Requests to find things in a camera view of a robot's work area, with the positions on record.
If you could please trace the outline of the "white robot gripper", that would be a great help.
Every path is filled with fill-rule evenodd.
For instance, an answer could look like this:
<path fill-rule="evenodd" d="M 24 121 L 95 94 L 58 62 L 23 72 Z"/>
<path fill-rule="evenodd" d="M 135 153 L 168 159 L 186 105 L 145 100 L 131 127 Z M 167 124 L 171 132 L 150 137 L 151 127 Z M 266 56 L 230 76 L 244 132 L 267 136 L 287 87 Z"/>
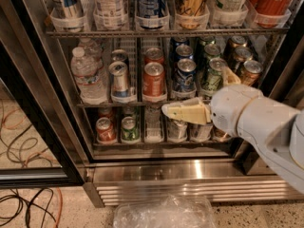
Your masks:
<path fill-rule="evenodd" d="M 201 97 L 196 97 L 164 104 L 162 113 L 169 119 L 190 124 L 209 124 L 212 119 L 216 128 L 236 137 L 242 111 L 252 100 L 262 97 L 263 93 L 259 89 L 241 85 L 239 77 L 228 66 L 224 66 L 221 71 L 224 87 L 212 97 L 211 110 Z"/>

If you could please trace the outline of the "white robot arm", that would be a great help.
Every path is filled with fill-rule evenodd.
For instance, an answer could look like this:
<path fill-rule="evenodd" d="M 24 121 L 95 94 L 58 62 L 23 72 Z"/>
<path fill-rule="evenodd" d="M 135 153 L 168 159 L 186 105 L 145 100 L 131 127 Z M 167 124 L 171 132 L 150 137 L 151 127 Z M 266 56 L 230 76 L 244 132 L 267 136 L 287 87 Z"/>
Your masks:
<path fill-rule="evenodd" d="M 165 104 L 162 113 L 190 124 L 211 122 L 228 135 L 242 138 L 276 174 L 304 193 L 304 111 L 242 84 L 226 66 L 222 73 L 223 87 L 209 106 L 197 97 Z"/>

